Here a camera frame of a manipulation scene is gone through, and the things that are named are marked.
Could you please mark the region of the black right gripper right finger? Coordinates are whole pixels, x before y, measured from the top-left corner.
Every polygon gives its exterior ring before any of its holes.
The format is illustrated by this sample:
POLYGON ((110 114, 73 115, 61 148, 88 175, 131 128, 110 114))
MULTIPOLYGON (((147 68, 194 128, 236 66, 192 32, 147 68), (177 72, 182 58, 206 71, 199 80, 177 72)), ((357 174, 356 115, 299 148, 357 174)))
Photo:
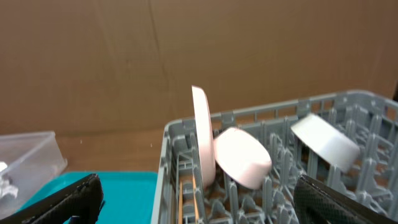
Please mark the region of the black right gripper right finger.
POLYGON ((300 224, 397 224, 307 175, 298 177, 294 210, 300 224))

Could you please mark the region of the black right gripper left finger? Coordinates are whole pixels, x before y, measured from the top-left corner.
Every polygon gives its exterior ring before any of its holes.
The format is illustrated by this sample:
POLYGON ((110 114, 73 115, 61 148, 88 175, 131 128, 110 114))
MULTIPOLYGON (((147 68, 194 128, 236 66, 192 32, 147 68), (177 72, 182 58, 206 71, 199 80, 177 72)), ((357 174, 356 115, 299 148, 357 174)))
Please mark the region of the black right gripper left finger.
POLYGON ((98 174, 89 174, 1 220, 1 224, 96 223, 104 205, 98 174))

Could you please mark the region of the grey bowl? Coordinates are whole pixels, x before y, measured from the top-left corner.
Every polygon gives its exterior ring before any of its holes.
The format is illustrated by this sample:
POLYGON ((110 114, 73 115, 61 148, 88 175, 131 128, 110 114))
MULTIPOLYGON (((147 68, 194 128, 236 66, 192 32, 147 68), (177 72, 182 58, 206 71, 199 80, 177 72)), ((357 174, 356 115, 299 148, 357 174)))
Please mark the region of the grey bowl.
POLYGON ((316 155, 347 173, 360 154, 359 146, 324 119, 310 113, 291 127, 316 155))

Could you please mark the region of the white napkin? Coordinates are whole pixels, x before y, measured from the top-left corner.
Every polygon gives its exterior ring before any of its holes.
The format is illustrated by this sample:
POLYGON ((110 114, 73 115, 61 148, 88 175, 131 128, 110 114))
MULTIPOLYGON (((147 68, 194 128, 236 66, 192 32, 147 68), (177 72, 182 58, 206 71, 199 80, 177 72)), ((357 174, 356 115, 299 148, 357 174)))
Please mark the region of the white napkin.
POLYGON ((12 178, 8 173, 8 165, 1 161, 1 198, 17 198, 19 189, 12 183, 12 178))

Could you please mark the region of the small pink bowl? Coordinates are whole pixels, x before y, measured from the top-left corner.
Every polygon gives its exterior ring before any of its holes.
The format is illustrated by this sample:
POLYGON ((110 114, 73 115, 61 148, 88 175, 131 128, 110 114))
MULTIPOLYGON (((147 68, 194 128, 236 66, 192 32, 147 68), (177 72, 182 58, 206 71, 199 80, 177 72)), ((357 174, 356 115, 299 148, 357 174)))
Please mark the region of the small pink bowl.
POLYGON ((260 189, 272 168, 266 148, 248 132, 231 127, 213 141, 215 159, 221 169, 247 189, 260 189))

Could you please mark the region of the large pink plate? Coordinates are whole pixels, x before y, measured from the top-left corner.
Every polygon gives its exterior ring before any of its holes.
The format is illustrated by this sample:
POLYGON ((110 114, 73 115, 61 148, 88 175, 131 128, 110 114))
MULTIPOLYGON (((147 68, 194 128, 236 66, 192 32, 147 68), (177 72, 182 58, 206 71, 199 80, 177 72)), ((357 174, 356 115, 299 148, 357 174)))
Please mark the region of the large pink plate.
POLYGON ((210 186, 216 175, 213 131, 208 100, 202 88, 192 85, 195 126, 203 187, 210 186))

